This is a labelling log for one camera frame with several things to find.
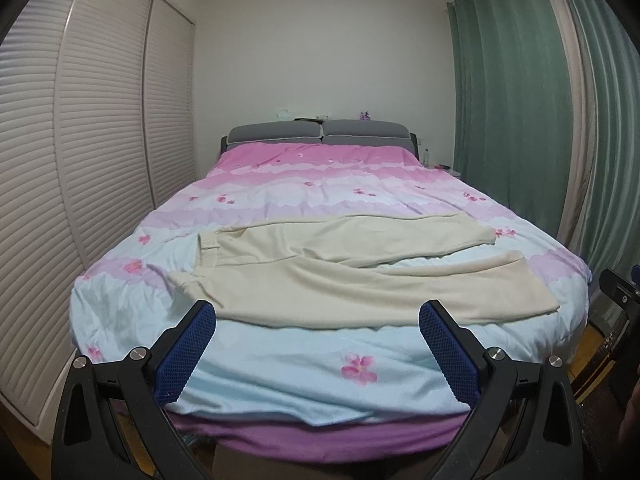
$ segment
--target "floor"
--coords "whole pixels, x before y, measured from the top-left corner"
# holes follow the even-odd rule
[[[584,368],[591,356],[595,353],[603,338],[596,329],[587,326],[574,361],[569,367],[569,377],[573,379]],[[127,437],[129,446],[134,453],[140,469],[151,475],[154,471],[153,463],[146,453],[133,423],[125,417],[120,418],[120,423]],[[44,444],[36,436],[25,428],[2,404],[0,404],[0,425],[14,443],[15,448],[23,456],[26,463],[31,467],[40,480],[50,480],[51,453],[49,446]],[[211,464],[212,456],[206,450],[196,454],[201,462]]]

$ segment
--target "white wardrobe door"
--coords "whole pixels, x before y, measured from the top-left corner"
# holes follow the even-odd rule
[[[54,80],[72,0],[31,0],[0,45],[0,391],[37,425],[74,349],[82,263],[56,172]]]
[[[157,206],[195,180],[192,64],[193,23],[166,1],[154,0],[146,39],[144,109]]]
[[[77,0],[60,51],[54,132],[89,264],[153,209],[142,133],[150,3]]]

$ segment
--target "gray headboard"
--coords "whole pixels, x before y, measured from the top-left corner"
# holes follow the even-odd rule
[[[305,142],[308,144],[354,144],[401,146],[418,158],[418,143],[405,126],[386,121],[338,119],[324,121],[278,121],[236,126],[222,138],[220,153],[247,142]]]

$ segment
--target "silver bolt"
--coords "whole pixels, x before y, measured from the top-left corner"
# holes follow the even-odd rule
[[[506,355],[504,353],[504,350],[502,348],[498,348],[497,346],[492,346],[487,350],[487,352],[489,352],[489,357],[494,361],[502,361],[504,359],[504,356]]]
[[[552,365],[554,368],[559,368],[562,366],[562,359],[559,358],[557,355],[551,355],[549,356],[549,364]]]
[[[146,348],[139,346],[134,348],[131,352],[129,352],[129,357],[131,357],[134,361],[140,361],[146,355]]]
[[[86,366],[86,357],[81,355],[80,357],[76,357],[74,359],[74,368],[84,368]]]

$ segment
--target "white bedding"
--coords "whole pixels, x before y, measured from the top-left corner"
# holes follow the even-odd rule
[[[94,362],[151,346],[190,306],[169,270],[193,269],[199,231],[295,216],[463,210],[494,229],[494,246],[395,266],[468,262],[519,250],[558,298],[546,316],[469,328],[514,359],[569,359],[586,324],[591,274],[580,258],[513,212],[402,148],[247,144],[225,153],[76,280],[72,331]],[[449,390],[417,326],[309,331],[220,320],[180,399],[209,418],[294,418],[322,426],[468,410]]]

